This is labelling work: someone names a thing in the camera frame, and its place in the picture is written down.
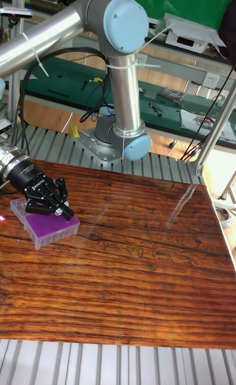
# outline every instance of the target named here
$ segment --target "purple box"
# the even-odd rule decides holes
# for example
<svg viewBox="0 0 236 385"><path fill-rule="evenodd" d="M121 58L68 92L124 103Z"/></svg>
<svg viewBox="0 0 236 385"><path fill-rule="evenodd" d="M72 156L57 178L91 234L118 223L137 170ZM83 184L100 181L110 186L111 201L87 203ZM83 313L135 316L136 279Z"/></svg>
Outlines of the purple box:
<svg viewBox="0 0 236 385"><path fill-rule="evenodd" d="M55 216L54 213L50 215L27 213L25 197L12 200L10 208L23 223L36 249L67 236L76 235L79 229L80 222L76 216L66 220L63 216Z"/></svg>

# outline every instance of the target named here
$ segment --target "zip tie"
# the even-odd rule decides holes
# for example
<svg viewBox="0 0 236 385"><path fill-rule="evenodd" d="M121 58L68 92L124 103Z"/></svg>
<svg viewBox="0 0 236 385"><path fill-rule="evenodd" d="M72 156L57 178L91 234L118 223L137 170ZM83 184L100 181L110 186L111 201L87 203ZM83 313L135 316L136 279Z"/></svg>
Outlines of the zip tie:
<svg viewBox="0 0 236 385"><path fill-rule="evenodd" d="M34 46L31 44L30 39L27 37L27 35L26 35L24 32L22 32L22 35L23 35L23 37L26 39L26 41L29 43L29 45L30 45L30 47L31 47L31 49L32 49L32 51L33 51L35 57L36 57L36 60L37 60L37 62L39 63L39 67L43 70L43 73L44 73L47 77L49 77L49 74L48 74L48 72L46 71L46 69L45 69L45 67L43 66L43 64L41 63L41 61L40 61L40 59L39 59L39 56L37 55L37 52L36 52Z"/></svg>
<svg viewBox="0 0 236 385"><path fill-rule="evenodd" d="M146 63L138 63L138 62L134 62L132 63L131 65L129 66L112 66L110 64L107 64L107 68L109 69L117 69L117 70L122 70L122 69L129 69L131 68L133 65L135 65L136 67L143 67L143 68L160 68L161 66L159 66L158 64L146 64Z"/></svg>
<svg viewBox="0 0 236 385"><path fill-rule="evenodd" d="M155 35L155 37L151 38L146 44L143 44L138 50L136 50L135 52L140 52L142 49L144 49L148 44L150 44L155 38L158 38L163 32L165 32L166 30L169 30L173 25L175 24L175 22L173 22L172 24L168 25L166 28L164 28L161 32L159 32L157 35Z"/></svg>
<svg viewBox="0 0 236 385"><path fill-rule="evenodd" d="M130 64L129 66L112 66L111 64L107 64L107 68L110 68L110 69L117 69L117 70L121 70L121 69L129 69L131 68L133 65L137 66L137 62L133 62L132 64Z"/></svg>

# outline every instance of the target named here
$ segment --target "wood grain surface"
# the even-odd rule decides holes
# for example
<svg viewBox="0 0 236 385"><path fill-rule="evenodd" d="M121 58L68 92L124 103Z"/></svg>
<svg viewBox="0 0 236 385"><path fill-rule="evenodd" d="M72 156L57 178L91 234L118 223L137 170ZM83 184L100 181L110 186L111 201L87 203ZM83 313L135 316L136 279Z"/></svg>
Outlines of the wood grain surface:
<svg viewBox="0 0 236 385"><path fill-rule="evenodd" d="M78 234L36 251L1 195L0 338L235 348L236 278L206 187L36 161Z"/></svg>

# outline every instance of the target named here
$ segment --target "robotic arm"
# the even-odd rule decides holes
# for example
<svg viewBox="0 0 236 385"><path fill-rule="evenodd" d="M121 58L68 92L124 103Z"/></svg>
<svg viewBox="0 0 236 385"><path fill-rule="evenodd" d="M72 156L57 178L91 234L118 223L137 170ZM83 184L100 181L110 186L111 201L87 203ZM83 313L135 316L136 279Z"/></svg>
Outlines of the robotic arm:
<svg viewBox="0 0 236 385"><path fill-rule="evenodd" d="M151 138L146 134L145 124L140 118L135 52L143 45L148 34L148 16L136 1L77 0L29 30L27 37L19 35L3 44L0 47L0 77L4 79L33 61L35 52L38 56L48 54L84 31L92 31L98 36L100 50L109 61L115 120L108 127L106 137L120 152L124 149L127 159L140 159L149 151ZM2 156L6 155L1 143L0 152ZM0 181L3 181L3 172L5 180L10 180L10 172L7 178L6 167L4 169L1 164L0 153ZM38 184L38 177L39 173L32 185ZM66 192L64 195L61 194L61 203L66 200Z"/></svg>

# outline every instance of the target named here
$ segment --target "wire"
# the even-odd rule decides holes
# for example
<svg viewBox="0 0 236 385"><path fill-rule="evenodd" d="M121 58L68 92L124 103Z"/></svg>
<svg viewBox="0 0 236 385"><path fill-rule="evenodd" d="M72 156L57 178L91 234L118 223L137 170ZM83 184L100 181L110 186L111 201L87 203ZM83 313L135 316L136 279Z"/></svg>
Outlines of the wire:
<svg viewBox="0 0 236 385"><path fill-rule="evenodd" d="M7 186L7 184L9 184L9 183L10 183L10 181L6 181L6 182L4 182L3 184L0 185L0 193L2 193L2 194L15 194L15 193L19 192L18 190L14 190L14 191L11 191L11 192L3 191L3 188L5 186Z"/></svg>
<svg viewBox="0 0 236 385"><path fill-rule="evenodd" d="M64 127L63 127L63 129L62 129L62 133L63 133L63 131L65 130L67 124L69 123L69 121L70 121L72 115L73 115L73 112L72 112L71 115L69 116L69 118L68 118L68 120L67 120L67 123L64 125Z"/></svg>
<svg viewBox="0 0 236 385"><path fill-rule="evenodd" d="M84 60L85 58L88 58L88 57L96 57L96 54L90 54L89 56L74 58L73 60L63 60L61 63L53 62L53 61L51 63L58 64L60 66L61 64L65 64L65 63L78 62L78 61Z"/></svg>
<svg viewBox="0 0 236 385"><path fill-rule="evenodd" d="M91 55L99 56L102 60L104 60L104 62L106 64L108 64L107 58L100 51L93 49L93 48L90 48L90 47L67 47L67 48L57 50L57 51L54 51L54 52L51 52L51 53L45 55L44 57L41 58L41 61L44 62L45 60L48 60L49 58L58 56L60 54L64 54L66 52L72 52L72 51L73 52L78 52L78 51L79 52L85 52L85 53L90 53ZM30 154L30 149L29 149L29 145L28 145L28 139L26 136L25 123L24 123L24 97L26 95L26 89L27 89L28 81L30 80L30 75L38 65L39 65L38 61L34 61L31 64L31 66L29 67L27 73L25 74L25 77L24 77L24 80L22 83L22 88L20 91L20 98L18 101L18 105L17 105L15 117L14 117L13 131L12 131L12 144L16 144L16 127L17 127L17 117L18 117L18 113L19 113L20 114L20 122L21 122L21 126L22 126L21 148L24 149L24 144L26 143L28 154ZM91 92L91 94L87 98L87 103L86 103L87 112L84 114L84 116L81 118L81 120L83 119L83 121L85 121L87 118L89 118L89 116L92 113L97 112L99 110L100 106L106 101L106 90L108 88L108 84L109 84L109 70L107 70L107 74L104 77L104 80L98 84L98 86ZM93 95L95 90L98 89L100 86L103 86L102 95L99 98L99 101L97 102L95 107L93 107L93 109L89 110L89 99L91 98L91 96Z"/></svg>
<svg viewBox="0 0 236 385"><path fill-rule="evenodd" d="M220 220L220 224L223 228L228 228L228 226L232 226L233 219L227 209L222 209L221 207L216 207L216 210L222 212L226 216L226 220Z"/></svg>
<svg viewBox="0 0 236 385"><path fill-rule="evenodd" d="M204 116L204 118L203 118L201 124L199 125L199 128L197 129L197 132L195 133L195 136L193 137L193 139L191 140L191 143L189 143L189 146L187 147L186 151L184 152L183 156L181 157L182 160L187 160L187 159L184 159L184 157L185 157L186 155L187 155L187 158L189 157L189 153L190 153L189 148L191 147L192 143L193 143L194 140L196 139L196 137L197 137L199 131L201 130L201 127L203 126L203 124L204 124L204 122L205 122L205 119L206 119L207 116L209 115L209 113L210 113L211 109L213 108L213 106L215 105L217 99L218 99L219 96L221 95L221 92L223 91L223 89L224 89L224 87L225 87L225 85L226 85L226 83L227 83L227 81L228 81L228 79L229 79L229 77L230 77L232 71L234 70L234 67L235 67L235 66L233 66L233 67L231 68L231 70L230 70L228 76L226 77L226 80L225 80L225 82L224 82L222 88L220 89L220 91L219 91L218 94L216 95L216 97L215 97L215 99L214 99L214 101L213 101L211 107L209 108L209 110L207 111L206 115ZM204 139L202 139L196 146L194 146L194 147L191 149L191 151L193 151L197 146L198 146L198 149L199 149L199 148L203 145L204 141L207 139L207 136L208 136L208 135L206 135L206 136L204 137Z"/></svg>

